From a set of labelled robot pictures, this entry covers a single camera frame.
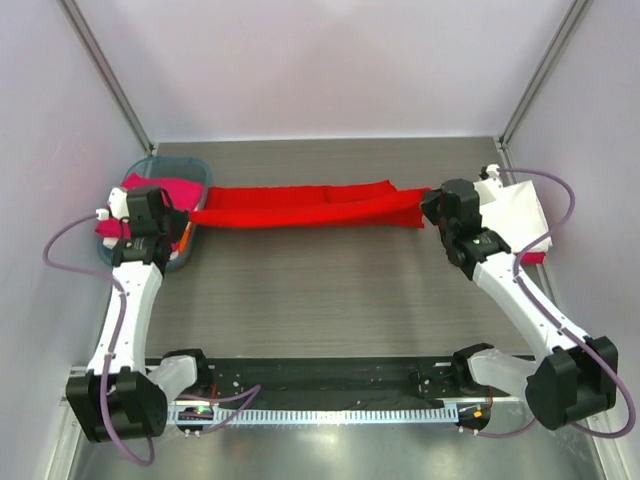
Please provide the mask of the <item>red t-shirt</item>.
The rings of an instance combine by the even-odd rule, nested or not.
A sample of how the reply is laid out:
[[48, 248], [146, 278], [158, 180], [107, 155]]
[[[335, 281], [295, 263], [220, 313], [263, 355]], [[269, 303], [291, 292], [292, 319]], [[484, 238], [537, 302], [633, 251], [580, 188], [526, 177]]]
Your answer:
[[398, 189], [390, 181], [352, 185], [212, 187], [200, 226], [231, 229], [424, 226], [420, 203], [429, 187]]

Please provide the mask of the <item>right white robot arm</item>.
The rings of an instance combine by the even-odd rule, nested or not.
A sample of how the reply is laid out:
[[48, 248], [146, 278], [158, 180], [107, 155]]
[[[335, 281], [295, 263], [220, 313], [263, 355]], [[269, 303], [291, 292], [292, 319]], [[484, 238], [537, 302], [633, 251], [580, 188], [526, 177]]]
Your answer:
[[449, 180], [425, 192], [420, 209], [438, 229], [449, 262], [501, 308], [533, 355], [524, 360], [486, 343], [459, 350], [454, 366], [462, 384], [524, 400], [549, 430], [614, 407], [616, 346], [573, 323], [522, 267], [528, 252], [544, 253], [550, 245], [533, 183]]

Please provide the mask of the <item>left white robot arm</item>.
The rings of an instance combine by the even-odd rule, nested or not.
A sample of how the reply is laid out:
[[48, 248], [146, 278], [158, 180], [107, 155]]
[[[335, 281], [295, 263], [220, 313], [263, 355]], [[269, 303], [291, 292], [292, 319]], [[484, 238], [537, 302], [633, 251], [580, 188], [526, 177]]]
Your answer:
[[169, 404], [213, 381], [200, 349], [171, 351], [153, 370], [145, 364], [153, 305], [187, 212], [175, 208], [166, 189], [149, 185], [113, 189], [107, 213], [119, 226], [110, 303], [85, 374], [66, 385], [66, 398], [94, 443], [160, 436]]

